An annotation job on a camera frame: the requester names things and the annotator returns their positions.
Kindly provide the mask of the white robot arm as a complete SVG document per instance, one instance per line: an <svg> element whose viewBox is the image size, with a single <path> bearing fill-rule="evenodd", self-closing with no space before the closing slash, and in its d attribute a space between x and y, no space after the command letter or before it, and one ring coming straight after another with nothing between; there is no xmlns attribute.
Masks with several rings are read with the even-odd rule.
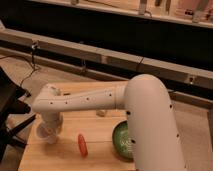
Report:
<svg viewBox="0 0 213 171"><path fill-rule="evenodd" d="M32 108L52 130L65 111L121 109L126 112L137 171L187 171L169 93L153 75L141 74L122 85L70 95L47 84Z"/></svg>

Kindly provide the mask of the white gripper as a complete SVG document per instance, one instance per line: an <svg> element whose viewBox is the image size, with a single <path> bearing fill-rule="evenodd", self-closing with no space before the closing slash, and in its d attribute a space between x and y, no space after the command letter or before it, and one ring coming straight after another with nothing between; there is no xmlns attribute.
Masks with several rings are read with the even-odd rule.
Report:
<svg viewBox="0 0 213 171"><path fill-rule="evenodd" d="M56 143L58 135L62 131L62 124L63 116L59 113L42 116L42 121L36 128L38 138L48 144Z"/></svg>

